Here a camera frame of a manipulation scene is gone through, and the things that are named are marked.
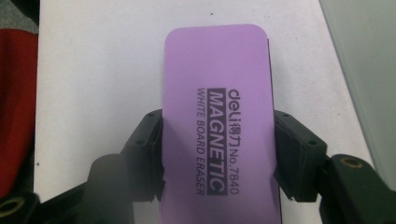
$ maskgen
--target white surface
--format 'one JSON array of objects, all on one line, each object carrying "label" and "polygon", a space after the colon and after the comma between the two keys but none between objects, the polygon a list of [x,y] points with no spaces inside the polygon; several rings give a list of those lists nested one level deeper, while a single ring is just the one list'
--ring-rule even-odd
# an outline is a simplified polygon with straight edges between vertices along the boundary
[{"label": "white surface", "polygon": [[396,1],[320,2],[375,168],[396,190]]},{"label": "white surface", "polygon": [[[162,107],[163,43],[177,27],[253,23],[270,38],[275,107],[329,145],[371,162],[317,0],[42,1],[35,191],[41,200],[86,180]],[[158,206],[137,205],[137,223]],[[318,203],[282,195],[283,223],[320,223]]]}]

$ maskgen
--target screw hole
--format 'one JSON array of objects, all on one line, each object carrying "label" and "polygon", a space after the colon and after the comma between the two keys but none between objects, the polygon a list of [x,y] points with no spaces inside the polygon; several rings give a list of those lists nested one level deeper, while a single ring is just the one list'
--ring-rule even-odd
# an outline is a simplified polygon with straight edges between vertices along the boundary
[{"label": "screw hole", "polygon": [[137,144],[138,146],[142,146],[142,145],[145,144],[145,141],[143,141],[143,140],[137,140],[137,141],[136,141],[136,144]]},{"label": "screw hole", "polygon": [[7,217],[23,207],[23,198],[12,198],[5,203],[0,204],[0,217]]},{"label": "screw hole", "polygon": [[360,161],[357,161],[357,160],[355,160],[353,158],[349,158],[349,157],[342,158],[341,162],[344,165],[347,165],[347,166],[349,166],[351,168],[361,168],[361,167],[363,167],[363,164],[361,164]]}]

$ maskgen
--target white table surface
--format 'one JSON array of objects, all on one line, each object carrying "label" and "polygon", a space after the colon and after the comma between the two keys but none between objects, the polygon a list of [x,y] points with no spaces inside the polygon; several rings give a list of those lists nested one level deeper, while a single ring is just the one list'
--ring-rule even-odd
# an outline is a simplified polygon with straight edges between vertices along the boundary
[{"label": "white table surface", "polygon": [[[317,0],[41,1],[35,192],[42,201],[84,182],[162,107],[163,43],[178,27],[253,23],[270,38],[275,108],[329,146],[371,163]],[[285,224],[320,223],[318,203],[290,202]],[[135,207],[156,223],[158,204]]]}]

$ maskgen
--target red object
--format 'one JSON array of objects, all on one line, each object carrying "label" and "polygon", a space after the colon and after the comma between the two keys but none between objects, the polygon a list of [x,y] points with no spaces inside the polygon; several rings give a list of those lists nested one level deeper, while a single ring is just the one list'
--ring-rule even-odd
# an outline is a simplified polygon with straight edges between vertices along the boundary
[{"label": "red object", "polygon": [[38,35],[0,30],[0,197],[33,143]]}]

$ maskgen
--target purple eraser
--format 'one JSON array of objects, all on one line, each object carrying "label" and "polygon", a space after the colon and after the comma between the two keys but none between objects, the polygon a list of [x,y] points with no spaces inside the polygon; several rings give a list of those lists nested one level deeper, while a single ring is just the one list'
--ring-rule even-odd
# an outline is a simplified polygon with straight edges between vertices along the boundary
[{"label": "purple eraser", "polygon": [[255,25],[166,39],[163,224],[281,223],[267,35]]}]

